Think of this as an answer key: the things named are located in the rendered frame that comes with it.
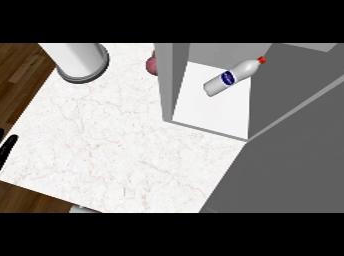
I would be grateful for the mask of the grey cabinet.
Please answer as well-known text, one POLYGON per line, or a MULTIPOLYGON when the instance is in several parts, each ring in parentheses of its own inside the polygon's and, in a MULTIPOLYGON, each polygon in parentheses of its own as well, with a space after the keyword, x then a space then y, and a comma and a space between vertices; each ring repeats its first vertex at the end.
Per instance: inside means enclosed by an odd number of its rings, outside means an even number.
POLYGON ((166 122, 249 140, 322 88, 333 43, 157 43, 154 57, 166 122), (253 75, 209 95, 203 84, 244 60, 265 58, 253 75))

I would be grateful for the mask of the white cylindrical appliance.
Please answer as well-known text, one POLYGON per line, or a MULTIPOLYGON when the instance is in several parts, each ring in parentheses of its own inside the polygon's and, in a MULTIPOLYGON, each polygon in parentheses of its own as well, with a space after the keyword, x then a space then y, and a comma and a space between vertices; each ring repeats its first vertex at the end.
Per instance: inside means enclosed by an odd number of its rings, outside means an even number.
POLYGON ((108 53, 99 43, 40 43, 64 81, 83 84, 95 80, 108 66, 108 53))

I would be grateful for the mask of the pink round object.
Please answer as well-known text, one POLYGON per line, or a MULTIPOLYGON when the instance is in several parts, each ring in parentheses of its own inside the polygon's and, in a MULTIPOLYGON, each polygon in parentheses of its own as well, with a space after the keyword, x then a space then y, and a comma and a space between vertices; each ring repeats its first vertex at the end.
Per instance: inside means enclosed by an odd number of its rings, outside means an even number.
POLYGON ((153 50, 153 52, 151 52, 150 58, 148 58, 147 61, 145 61, 145 70, 147 70, 147 72, 148 72, 151 75, 157 76, 156 54, 154 54, 154 50, 153 50))

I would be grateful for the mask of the dark grey cabinet door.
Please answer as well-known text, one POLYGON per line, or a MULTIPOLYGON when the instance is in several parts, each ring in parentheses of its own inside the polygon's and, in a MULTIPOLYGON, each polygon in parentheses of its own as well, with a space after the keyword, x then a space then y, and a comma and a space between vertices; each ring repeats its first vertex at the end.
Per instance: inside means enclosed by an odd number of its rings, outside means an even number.
POLYGON ((275 44, 251 77, 249 141, 203 212, 344 212, 344 43, 275 44))

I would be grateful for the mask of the white water bottle red cap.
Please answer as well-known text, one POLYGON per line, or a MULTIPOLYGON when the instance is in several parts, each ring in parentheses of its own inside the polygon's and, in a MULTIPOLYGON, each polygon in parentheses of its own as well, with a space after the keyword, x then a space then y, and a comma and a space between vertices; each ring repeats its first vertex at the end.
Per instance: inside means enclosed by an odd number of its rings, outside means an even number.
POLYGON ((216 75, 204 84, 203 90, 209 97, 215 96, 225 89, 234 86, 241 80, 249 78, 257 67, 265 63, 265 57, 259 56, 256 59, 244 60, 235 66, 216 75))

